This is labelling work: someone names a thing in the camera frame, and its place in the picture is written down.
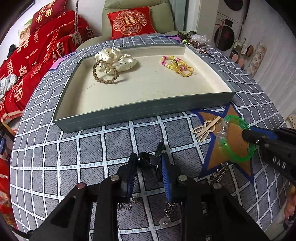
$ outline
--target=jewelry pile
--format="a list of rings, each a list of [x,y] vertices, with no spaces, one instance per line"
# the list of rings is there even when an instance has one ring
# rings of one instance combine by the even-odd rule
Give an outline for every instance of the jewelry pile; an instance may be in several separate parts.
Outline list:
[[[210,51],[208,49],[208,43],[210,42],[210,40],[204,38],[205,36],[203,36],[202,38],[197,38],[196,31],[189,31],[186,34],[178,31],[178,37],[181,39],[181,42],[183,44],[187,44],[190,47],[195,48],[196,52],[214,58],[212,55],[210,55]]]
[[[171,69],[173,71],[175,71],[176,73],[180,74],[183,77],[189,77],[192,75],[194,68],[190,67],[187,65],[187,63],[178,58],[178,57],[174,57],[172,55],[170,56],[162,56],[160,58],[160,63],[164,66],[167,67],[168,69]]]

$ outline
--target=brown star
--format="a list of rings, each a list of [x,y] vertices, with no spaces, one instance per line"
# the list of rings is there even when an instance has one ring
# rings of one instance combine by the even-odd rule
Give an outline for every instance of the brown star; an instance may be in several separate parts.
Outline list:
[[[235,115],[239,117],[238,113],[236,112],[233,105],[231,104],[226,107],[224,113],[218,113],[214,111],[204,111],[204,110],[194,111],[194,113],[197,114],[199,117],[201,117],[202,122],[206,120],[214,120],[218,115],[220,115],[221,117],[225,117],[226,115]],[[241,129],[237,125],[230,123],[228,126],[227,140],[229,144],[232,143],[232,145],[230,145],[232,148],[232,151],[243,157],[243,156],[247,156],[248,144],[243,141],[241,135],[239,134],[240,130]],[[207,155],[205,157],[205,162],[201,171],[201,175],[203,172],[207,172],[210,169],[213,169],[214,171],[216,171],[216,169],[222,163],[227,162],[229,160],[227,156],[224,155],[219,148],[218,139],[216,138],[216,135],[219,131],[220,131],[220,125],[216,124],[216,130],[212,134],[210,134],[212,138],[211,138]],[[248,175],[247,177],[248,179],[252,177],[250,160],[242,163],[238,163],[238,165],[245,172],[244,174]]]

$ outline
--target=red cushion with gold pattern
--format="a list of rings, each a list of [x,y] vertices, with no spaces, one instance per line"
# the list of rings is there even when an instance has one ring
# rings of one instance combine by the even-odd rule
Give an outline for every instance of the red cushion with gold pattern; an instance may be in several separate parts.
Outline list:
[[[112,26],[111,39],[156,33],[151,23],[149,7],[111,12],[108,13],[108,18]]]
[[[33,16],[30,34],[34,33],[42,25],[61,15],[66,8],[68,0],[54,0],[36,12]]]

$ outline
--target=pink bead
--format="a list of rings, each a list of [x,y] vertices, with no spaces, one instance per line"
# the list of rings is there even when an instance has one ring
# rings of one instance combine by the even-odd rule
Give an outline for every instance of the pink bead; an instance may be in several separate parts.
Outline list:
[[[186,69],[186,66],[181,66],[181,71],[185,71]]]

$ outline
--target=human hand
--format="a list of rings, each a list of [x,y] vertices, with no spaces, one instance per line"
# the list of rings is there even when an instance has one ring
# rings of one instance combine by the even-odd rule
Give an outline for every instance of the human hand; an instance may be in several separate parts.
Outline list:
[[[288,194],[287,203],[285,206],[285,218],[289,218],[289,216],[293,216],[296,206],[296,190],[292,185]]]

